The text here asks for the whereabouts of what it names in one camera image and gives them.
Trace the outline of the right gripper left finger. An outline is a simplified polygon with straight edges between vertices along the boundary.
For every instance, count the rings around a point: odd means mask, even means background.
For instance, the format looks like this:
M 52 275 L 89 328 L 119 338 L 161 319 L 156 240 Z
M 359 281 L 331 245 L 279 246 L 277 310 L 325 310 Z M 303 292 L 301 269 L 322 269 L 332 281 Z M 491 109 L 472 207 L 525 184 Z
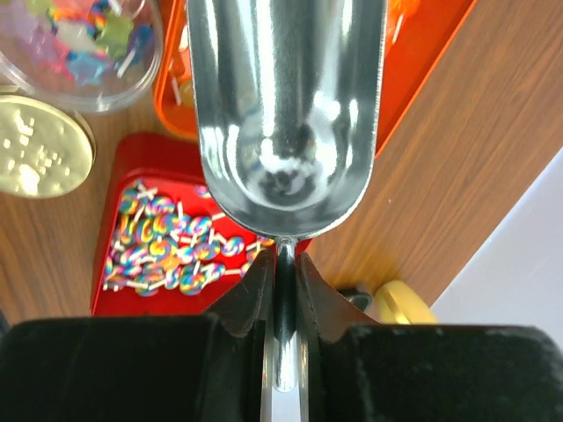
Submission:
M 208 308 L 213 318 L 201 385 L 203 421 L 269 421 L 273 382 L 274 252 Z

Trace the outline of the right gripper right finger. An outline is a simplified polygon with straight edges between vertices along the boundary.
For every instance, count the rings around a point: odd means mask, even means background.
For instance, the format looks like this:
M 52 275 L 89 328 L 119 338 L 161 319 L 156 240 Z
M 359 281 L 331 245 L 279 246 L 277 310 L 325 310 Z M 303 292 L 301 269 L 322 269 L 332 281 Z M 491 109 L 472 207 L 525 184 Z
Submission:
M 354 335 L 372 325 L 320 275 L 308 254 L 297 259 L 298 387 L 304 421 L 365 421 Z

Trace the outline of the black tray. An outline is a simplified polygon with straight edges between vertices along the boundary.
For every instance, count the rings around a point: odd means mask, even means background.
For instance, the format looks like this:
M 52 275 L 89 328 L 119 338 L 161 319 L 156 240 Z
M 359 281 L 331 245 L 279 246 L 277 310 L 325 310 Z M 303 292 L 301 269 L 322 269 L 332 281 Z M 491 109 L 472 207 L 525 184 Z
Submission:
M 373 303 L 373 296 L 370 293 L 356 287 L 341 289 L 339 293 L 362 312 L 365 312 Z

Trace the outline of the red lollipop tin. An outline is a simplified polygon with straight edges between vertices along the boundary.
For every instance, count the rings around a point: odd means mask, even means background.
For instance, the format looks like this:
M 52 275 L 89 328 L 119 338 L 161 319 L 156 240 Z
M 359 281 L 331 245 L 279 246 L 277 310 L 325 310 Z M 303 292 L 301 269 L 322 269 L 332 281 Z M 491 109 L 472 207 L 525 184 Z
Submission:
M 97 317 L 199 314 L 274 248 L 232 221 L 196 142 L 139 133 L 115 151 L 92 270 Z

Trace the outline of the metal scoop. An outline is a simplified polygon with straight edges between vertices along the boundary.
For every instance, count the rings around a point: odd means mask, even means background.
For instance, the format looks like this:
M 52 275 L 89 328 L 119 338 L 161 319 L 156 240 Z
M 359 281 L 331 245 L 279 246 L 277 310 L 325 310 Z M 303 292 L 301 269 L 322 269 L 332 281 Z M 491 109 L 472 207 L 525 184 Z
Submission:
M 346 220 L 377 140 L 385 1 L 190 1 L 198 139 L 225 214 L 275 242 L 274 386 L 292 390 L 296 246 Z

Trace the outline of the gold round lid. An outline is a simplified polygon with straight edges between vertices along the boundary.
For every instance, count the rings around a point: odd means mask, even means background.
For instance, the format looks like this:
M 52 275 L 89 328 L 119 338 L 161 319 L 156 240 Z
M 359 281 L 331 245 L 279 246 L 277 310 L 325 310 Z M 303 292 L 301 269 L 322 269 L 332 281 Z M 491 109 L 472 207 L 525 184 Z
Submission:
M 84 118 L 16 93 L 1 94 L 1 192 L 50 199 L 76 190 L 96 158 Z

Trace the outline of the clear glass jar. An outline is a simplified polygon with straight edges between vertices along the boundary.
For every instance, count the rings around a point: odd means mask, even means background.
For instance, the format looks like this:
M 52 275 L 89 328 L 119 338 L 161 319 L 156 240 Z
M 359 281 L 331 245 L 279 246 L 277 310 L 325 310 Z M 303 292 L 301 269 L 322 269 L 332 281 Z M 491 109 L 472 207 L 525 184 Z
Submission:
M 164 52 L 156 1 L 1 3 L 1 74 L 65 109 L 107 113 L 143 97 Z

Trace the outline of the orange candy tin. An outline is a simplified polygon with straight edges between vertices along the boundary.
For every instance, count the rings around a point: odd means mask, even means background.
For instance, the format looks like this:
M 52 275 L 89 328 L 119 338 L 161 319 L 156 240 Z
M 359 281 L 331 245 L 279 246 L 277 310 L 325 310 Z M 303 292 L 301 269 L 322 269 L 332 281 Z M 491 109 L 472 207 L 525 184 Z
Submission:
M 473 1 L 422 1 L 417 11 L 401 22 L 398 37 L 384 59 L 377 155 L 391 139 L 474 5 Z M 186 3 L 162 1 L 160 11 L 165 29 L 165 50 L 153 84 L 153 104 L 168 131 L 194 140 L 197 138 L 194 110 L 176 102 L 169 73 L 186 23 Z

